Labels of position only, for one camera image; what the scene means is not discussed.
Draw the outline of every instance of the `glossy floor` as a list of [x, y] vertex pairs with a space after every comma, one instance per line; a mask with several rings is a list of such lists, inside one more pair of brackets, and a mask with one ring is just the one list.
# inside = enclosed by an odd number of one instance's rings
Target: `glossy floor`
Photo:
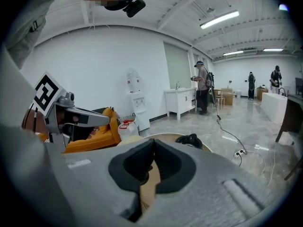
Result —
[[[177, 121], [176, 115], [156, 120], [140, 135], [146, 137], [165, 132], [185, 135], [195, 133], [214, 153], [239, 165], [241, 159], [235, 158], [234, 154], [243, 147], [236, 138], [220, 129], [216, 108], [210, 105], [208, 111], [207, 115], [199, 115], [195, 111], [185, 113], [181, 115], [180, 121]], [[284, 181], [284, 178], [298, 159], [287, 133], [282, 135], [279, 143], [275, 143], [281, 125], [272, 123], [266, 117], [257, 100], [235, 98], [233, 106], [218, 107], [218, 113], [222, 119], [222, 128], [237, 136], [248, 151], [247, 155], [242, 155], [241, 167], [268, 185], [273, 194], [279, 196], [285, 193], [295, 181], [296, 175], [288, 181]]]

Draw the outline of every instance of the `orange chair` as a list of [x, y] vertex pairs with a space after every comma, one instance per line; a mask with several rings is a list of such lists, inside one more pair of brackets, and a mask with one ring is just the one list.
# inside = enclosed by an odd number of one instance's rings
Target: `orange chair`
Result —
[[[106, 126], [100, 126], [99, 130], [96, 131], [96, 134], [91, 136], [91, 139], [78, 140], [69, 143], [64, 153], [100, 149], [107, 146], [115, 146], [121, 142], [120, 136], [118, 134], [117, 113], [114, 112], [111, 108], [106, 108], [102, 114], [110, 117], [109, 124]], [[45, 138], [43, 134], [39, 134], [39, 137], [42, 140]]]

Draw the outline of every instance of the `power strip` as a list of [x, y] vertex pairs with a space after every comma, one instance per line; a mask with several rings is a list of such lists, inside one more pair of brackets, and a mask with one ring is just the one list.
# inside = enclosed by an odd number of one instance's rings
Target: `power strip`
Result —
[[245, 150], [243, 150], [243, 149], [238, 150], [238, 151], [236, 151], [236, 152], [235, 152], [235, 154], [234, 154], [233, 156], [234, 156], [235, 158], [237, 158], [237, 157], [239, 157], [239, 156], [243, 155], [243, 154], [244, 154], [244, 152], [245, 152]]

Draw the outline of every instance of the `ceiling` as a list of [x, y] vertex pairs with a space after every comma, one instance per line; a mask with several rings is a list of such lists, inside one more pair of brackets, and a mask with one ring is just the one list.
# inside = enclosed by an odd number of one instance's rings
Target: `ceiling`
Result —
[[[50, 6], [37, 44], [79, 28], [122, 25], [172, 36], [197, 48], [213, 61], [224, 60], [224, 53], [238, 50], [245, 50], [241, 56], [264, 56], [264, 48], [283, 48], [279, 53], [283, 56], [301, 54], [303, 42], [288, 12], [278, 9], [278, 0], [144, 1], [146, 7], [128, 18], [123, 11], [108, 11], [93, 2], [56, 0]], [[209, 7], [214, 11], [208, 13]], [[202, 23], [234, 10], [239, 11], [238, 17], [200, 28]]]

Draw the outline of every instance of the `white counter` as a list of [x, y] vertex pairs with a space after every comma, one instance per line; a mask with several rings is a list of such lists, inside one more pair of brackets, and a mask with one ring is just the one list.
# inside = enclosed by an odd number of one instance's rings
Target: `white counter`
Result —
[[177, 120], [186, 111], [196, 108], [196, 88], [179, 88], [165, 90], [166, 110], [177, 113]]
[[262, 109], [269, 117], [270, 121], [274, 123], [283, 123], [287, 105], [287, 97], [274, 94], [263, 93], [262, 95]]

